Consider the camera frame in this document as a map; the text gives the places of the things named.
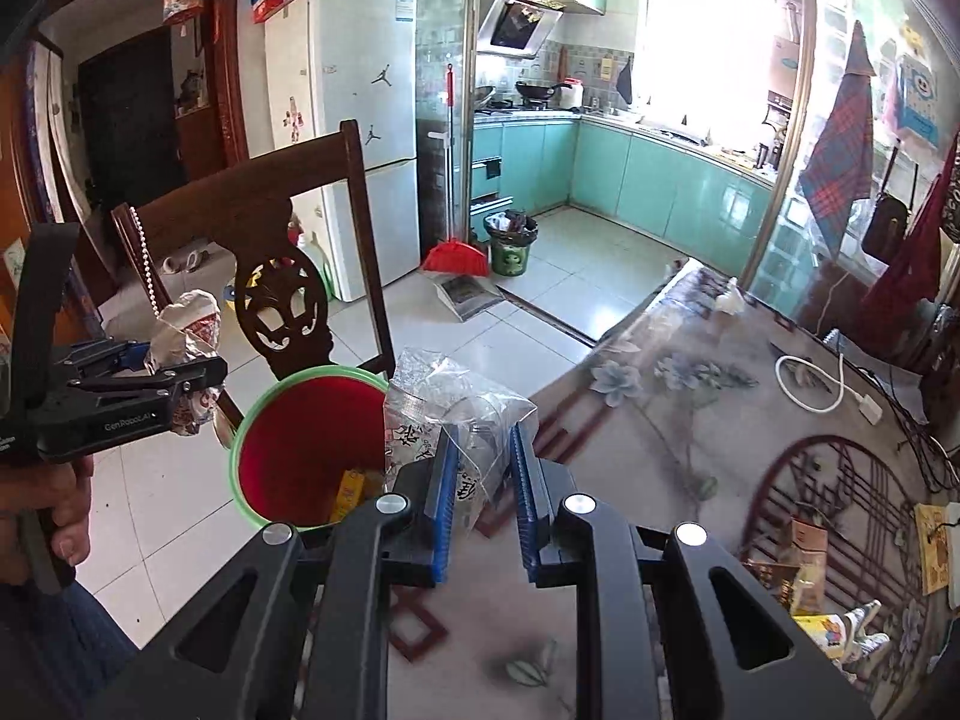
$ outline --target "red broom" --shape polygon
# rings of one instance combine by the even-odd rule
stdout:
[[[424,260],[425,271],[440,274],[486,276],[487,255],[469,244],[458,241],[453,234],[453,65],[446,66],[446,137],[443,139],[443,160],[446,182],[446,237],[435,245]]]

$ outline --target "dark door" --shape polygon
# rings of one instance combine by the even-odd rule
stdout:
[[[112,210],[186,183],[176,148],[170,29],[138,35],[78,69],[90,177]]]

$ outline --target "table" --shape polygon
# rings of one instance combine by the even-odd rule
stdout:
[[[918,464],[883,396],[851,368],[848,382],[884,408],[877,426],[851,397],[828,415],[792,404],[776,384],[776,358],[834,371],[836,357],[752,298],[739,316],[715,312],[725,289],[726,279],[689,261],[536,395],[535,450],[569,464],[580,490],[635,524],[696,520],[741,556],[773,555],[798,501],[819,509],[832,528],[827,610],[883,602],[872,630],[892,644],[856,685],[877,716],[894,717],[947,627],[946,594],[920,591],[912,508],[928,492]],[[834,394],[819,380],[802,392],[818,406]],[[513,517],[508,495],[455,542],[444,586],[395,607],[392,720],[572,717],[574,591],[527,584]],[[655,659],[662,672],[659,649]],[[669,716],[664,676],[659,686]]]

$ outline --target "white refrigerator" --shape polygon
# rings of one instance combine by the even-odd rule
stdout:
[[[265,23],[275,148],[356,119],[384,284],[419,266],[414,120],[416,0],[294,0]],[[293,197],[342,300],[364,291],[347,182]]]

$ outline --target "wooden chair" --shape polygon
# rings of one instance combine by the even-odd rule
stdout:
[[[199,240],[216,242],[231,251],[237,261],[237,322],[277,379],[282,379],[307,367],[329,365],[333,348],[323,279],[287,237],[293,212],[290,197],[344,179],[378,352],[360,367],[390,377],[395,369],[394,348],[373,243],[360,134],[353,119],[341,122],[339,132],[241,162],[138,208],[149,257],[144,256],[130,206],[125,203],[115,208],[113,221],[148,297],[152,282],[157,309],[173,301],[160,281],[155,260]],[[284,259],[293,260],[295,266],[285,266]],[[150,269],[149,281],[145,268]],[[258,281],[248,287],[257,268],[261,268]],[[300,289],[304,290],[304,310],[295,314],[292,299]],[[264,322],[261,314],[267,309],[280,315],[279,327]],[[219,405],[235,429],[242,415],[226,392]]]

